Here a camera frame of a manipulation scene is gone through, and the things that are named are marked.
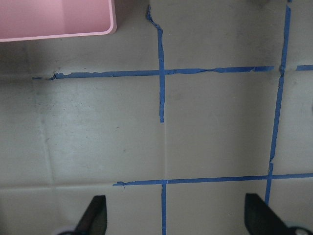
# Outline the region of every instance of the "pink container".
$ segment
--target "pink container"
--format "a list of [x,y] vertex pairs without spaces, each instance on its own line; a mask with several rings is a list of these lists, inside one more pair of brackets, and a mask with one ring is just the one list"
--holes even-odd
[[0,42],[115,31],[114,0],[0,0]]

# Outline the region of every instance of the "black object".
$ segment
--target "black object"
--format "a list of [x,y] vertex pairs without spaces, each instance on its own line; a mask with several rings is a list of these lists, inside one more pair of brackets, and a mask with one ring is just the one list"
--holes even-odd
[[250,235],[313,235],[304,228],[288,228],[255,193],[246,194],[245,225]]
[[58,235],[104,235],[107,224],[106,197],[104,195],[94,196],[75,230]]

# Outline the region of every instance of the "pink plastic bin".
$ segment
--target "pink plastic bin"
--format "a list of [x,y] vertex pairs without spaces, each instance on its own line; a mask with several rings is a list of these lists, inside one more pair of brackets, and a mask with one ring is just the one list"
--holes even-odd
[[115,31],[114,0],[0,0],[0,42]]

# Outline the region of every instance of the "metal screw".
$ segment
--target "metal screw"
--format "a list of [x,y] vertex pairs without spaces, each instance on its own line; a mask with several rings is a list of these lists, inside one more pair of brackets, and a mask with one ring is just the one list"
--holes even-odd
[[295,231],[296,235],[308,235],[307,231],[303,230],[303,229],[297,229]]

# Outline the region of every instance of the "pink tray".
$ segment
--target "pink tray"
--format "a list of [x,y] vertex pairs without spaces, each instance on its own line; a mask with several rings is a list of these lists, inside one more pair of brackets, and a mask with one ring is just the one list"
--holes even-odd
[[114,0],[0,0],[0,42],[115,31]]

